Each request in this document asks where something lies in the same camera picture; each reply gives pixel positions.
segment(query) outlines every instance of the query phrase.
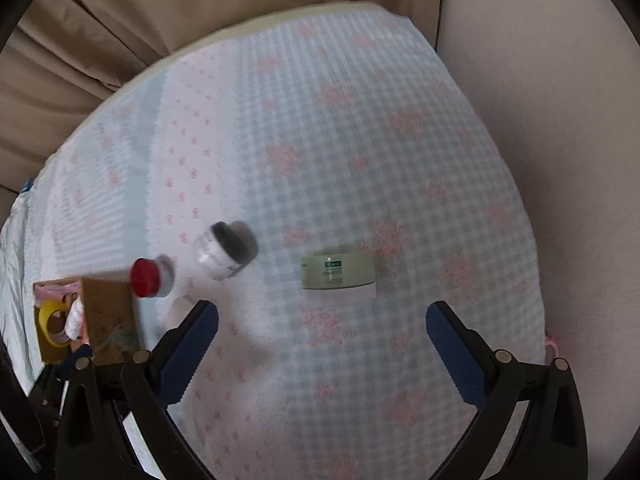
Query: tape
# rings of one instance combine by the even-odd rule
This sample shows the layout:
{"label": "tape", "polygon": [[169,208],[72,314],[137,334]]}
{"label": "tape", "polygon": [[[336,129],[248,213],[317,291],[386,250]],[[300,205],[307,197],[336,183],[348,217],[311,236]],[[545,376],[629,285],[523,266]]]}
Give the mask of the tape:
{"label": "tape", "polygon": [[47,342],[55,348],[64,348],[71,343],[65,333],[68,306],[60,300],[45,300],[40,305],[38,325]]}

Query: bed sheet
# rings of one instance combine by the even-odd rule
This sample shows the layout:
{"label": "bed sheet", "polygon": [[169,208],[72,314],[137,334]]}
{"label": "bed sheet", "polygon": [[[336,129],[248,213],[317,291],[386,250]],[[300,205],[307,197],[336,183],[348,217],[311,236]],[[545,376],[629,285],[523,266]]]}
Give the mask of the bed sheet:
{"label": "bed sheet", "polygon": [[[474,414],[424,331],[433,301],[494,348],[544,357],[535,242],[510,172],[412,24],[351,9],[172,57],[88,118],[28,196],[25,313],[36,280],[161,253],[177,279],[139,304],[147,347],[180,321],[178,296],[218,306],[220,332],[171,408],[218,478],[433,472]],[[216,284],[190,245],[219,220],[244,222],[259,252]],[[300,258],[344,250],[374,255],[378,297],[305,308]]]}

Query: brown box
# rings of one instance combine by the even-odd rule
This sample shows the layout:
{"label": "brown box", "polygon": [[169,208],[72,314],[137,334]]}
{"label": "brown box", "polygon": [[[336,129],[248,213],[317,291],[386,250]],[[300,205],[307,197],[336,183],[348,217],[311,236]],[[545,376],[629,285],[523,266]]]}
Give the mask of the brown box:
{"label": "brown box", "polygon": [[[128,360],[140,349],[129,283],[72,277],[36,282],[33,287],[72,282],[81,282],[82,285],[80,297],[84,304],[84,319],[89,343],[94,351],[94,362],[97,365],[109,365]],[[55,348],[49,344],[38,324],[38,311],[38,307],[34,305],[33,317],[42,361],[45,364],[59,364],[69,355],[70,349]]]}

